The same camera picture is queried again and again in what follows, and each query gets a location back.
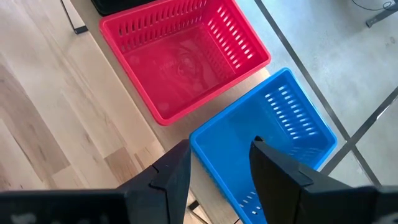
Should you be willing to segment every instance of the plastic basket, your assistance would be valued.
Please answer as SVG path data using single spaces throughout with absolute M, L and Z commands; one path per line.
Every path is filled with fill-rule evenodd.
M 314 169 L 337 143 L 287 68 L 194 131 L 193 151 L 242 221 L 256 224 L 266 222 L 249 164 L 250 144 L 257 135 Z
M 234 0 L 158 0 L 104 17 L 100 29 L 162 125 L 271 59 Z
M 155 0 L 91 0 L 101 16 L 108 16 Z

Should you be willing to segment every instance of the black cable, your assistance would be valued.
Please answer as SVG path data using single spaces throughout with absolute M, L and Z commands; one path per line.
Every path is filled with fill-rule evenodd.
M 352 2 L 353 2 L 355 5 L 357 5 L 358 7 L 363 8 L 363 9 L 368 10 L 368 11 L 388 10 L 388 7 L 392 6 L 392 1 L 388 1 L 388 2 L 385 2 L 385 3 L 383 4 L 383 8 L 380 8 L 380 9 L 369 9 L 369 8 L 366 8 L 366 7 L 364 7 L 364 6 L 359 5 L 359 4 L 356 3 L 354 0 L 352 0 Z

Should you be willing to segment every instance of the black object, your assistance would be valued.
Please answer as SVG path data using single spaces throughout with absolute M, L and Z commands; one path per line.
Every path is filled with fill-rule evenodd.
M 155 0 L 91 0 L 101 16 L 108 16 Z
M 398 187 L 352 188 L 256 137 L 251 173 L 268 224 L 398 223 Z
M 372 27 L 375 23 L 382 21 L 383 19 L 391 16 L 395 12 L 398 12 L 398 0 L 394 0 L 394 4 L 386 7 L 382 12 L 380 12 L 378 15 L 374 16 L 372 19 L 369 19 L 366 21 L 366 25 L 370 28 Z
M 65 14 L 68 17 L 68 21 L 70 23 L 70 26 L 72 26 L 72 29 L 75 32 L 75 34 L 82 34 L 84 32 L 87 32 L 88 31 L 87 26 L 81 26 L 81 27 L 75 28 L 75 26 L 73 25 L 72 20 L 70 19 L 70 16 L 69 16 L 69 13 L 68 13 L 68 11 L 67 11 L 67 9 L 65 7 L 65 4 L 63 3 L 63 0 L 60 0 L 60 1 L 61 1 L 62 8 L 63 8 L 63 10 L 65 11 Z
M 183 223 L 190 154 L 183 140 L 117 189 L 3 192 L 0 223 Z

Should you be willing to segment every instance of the light wood surface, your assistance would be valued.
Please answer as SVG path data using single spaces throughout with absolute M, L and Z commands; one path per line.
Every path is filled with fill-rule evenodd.
M 108 62 L 112 66 L 114 72 L 119 77 L 128 93 L 131 95 L 141 113 L 144 115 L 147 123 L 157 136 L 157 139 L 166 150 L 169 150 L 171 147 L 176 145 L 176 143 L 181 141 L 181 139 L 188 138 L 189 134 L 193 130 L 198 128 L 205 121 L 209 120 L 212 116 L 217 114 L 223 108 L 231 104 L 234 100 L 238 99 L 240 96 L 245 94 L 247 91 L 269 76 L 268 71 L 266 69 L 262 69 L 260 72 L 257 72 L 242 83 L 238 84 L 236 87 L 228 90 L 226 93 L 223 93 L 221 96 L 192 112 L 180 121 L 177 121 L 173 125 L 166 127 L 160 126 L 150 115 L 148 109 L 141 100 L 141 97 L 138 95 L 124 70 L 118 63 L 116 57 L 113 55 L 107 43 L 100 34 L 98 22 L 101 17 L 96 12 L 91 1 L 71 0 L 71 2 L 77 13 L 80 15 L 82 21 L 87 26 L 95 42 L 100 47 L 102 53 L 108 59 Z M 238 219 L 238 216 L 220 194 L 213 181 L 210 179 L 195 156 L 192 157 L 191 175 L 192 178 L 190 188 L 208 215 L 209 219 L 213 223 L 234 223 Z
M 72 32 L 59 1 L 0 1 L 0 30 L 0 190 L 115 188 L 164 154 L 92 36 Z M 200 223 L 189 212 L 185 221 Z

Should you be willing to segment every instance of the wooden table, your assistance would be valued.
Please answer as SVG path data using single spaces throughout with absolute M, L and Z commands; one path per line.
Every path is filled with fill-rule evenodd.
M 206 105 L 190 113 L 188 116 L 177 121 L 173 125 L 160 126 L 149 113 L 149 110 L 141 100 L 138 92 L 129 81 L 116 57 L 103 39 L 103 36 L 98 29 L 98 22 L 101 17 L 95 10 L 94 5 L 92 5 L 90 0 L 71 0 L 71 2 L 102 53 L 107 58 L 109 64 L 112 66 L 115 74 L 123 83 L 127 92 L 130 94 L 131 98 L 145 117 L 148 125 L 151 127 L 165 150 L 171 149 L 182 139 L 188 138 L 189 134 L 199 127 L 199 125 L 209 120 L 220 110 L 231 104 L 269 76 L 268 71 L 264 68 L 260 72 L 252 75 L 234 88 L 223 93 L 211 102 L 208 102 Z M 238 219 L 238 216 L 235 214 L 232 207 L 220 194 L 216 185 L 210 179 L 209 175 L 205 172 L 204 168 L 195 156 L 192 156 L 192 177 L 190 188 L 213 223 L 234 223 Z

